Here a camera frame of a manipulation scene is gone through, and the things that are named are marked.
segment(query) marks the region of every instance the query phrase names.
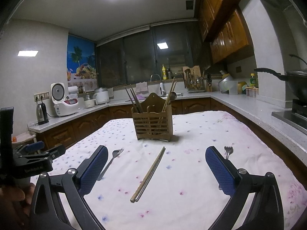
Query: black pan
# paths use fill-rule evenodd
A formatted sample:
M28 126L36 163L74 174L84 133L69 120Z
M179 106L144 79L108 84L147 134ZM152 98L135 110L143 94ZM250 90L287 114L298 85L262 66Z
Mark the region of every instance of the black pan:
M285 75L269 68L255 68L255 72L270 73L280 80L285 81L292 93L304 103L307 103L307 70L288 71Z

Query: ceiling light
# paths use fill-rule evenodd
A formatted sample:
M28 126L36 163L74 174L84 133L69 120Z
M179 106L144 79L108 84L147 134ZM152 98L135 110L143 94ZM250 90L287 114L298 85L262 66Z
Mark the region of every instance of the ceiling light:
M35 57L38 51L19 51L18 56Z
M157 45L160 49L167 49L168 48L168 45L166 44L166 42L158 43Z

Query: tablecloth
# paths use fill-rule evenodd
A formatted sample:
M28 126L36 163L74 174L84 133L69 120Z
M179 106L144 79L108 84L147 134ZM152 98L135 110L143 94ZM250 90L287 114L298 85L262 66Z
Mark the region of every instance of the tablecloth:
M91 156L99 145L123 148L103 179L84 198L107 230L208 229L229 200L205 161L205 150L233 146L229 160L250 174L273 172L279 186L285 229L290 229L307 205L307 191L291 170L246 125L226 112L207 111L173 116L171 142L137 140L132 119L111 120L53 161L50 175L62 174ZM139 202L130 198L165 146L164 156ZM66 198L61 199L72 225L78 228ZM233 229L242 225L250 194Z

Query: human hand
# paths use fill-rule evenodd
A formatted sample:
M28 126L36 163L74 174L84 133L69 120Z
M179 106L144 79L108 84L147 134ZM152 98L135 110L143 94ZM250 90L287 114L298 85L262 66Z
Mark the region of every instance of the human hand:
M23 190L12 186L0 188L0 226L9 226L8 229L28 228L34 189L33 183Z

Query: window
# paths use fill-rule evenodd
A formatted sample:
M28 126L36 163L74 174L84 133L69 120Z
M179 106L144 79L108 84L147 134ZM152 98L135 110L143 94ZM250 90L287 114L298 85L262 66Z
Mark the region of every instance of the window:
M155 26L97 47L98 77L108 88L135 84L162 76L162 65L181 77L182 67L203 63L202 52L196 21Z

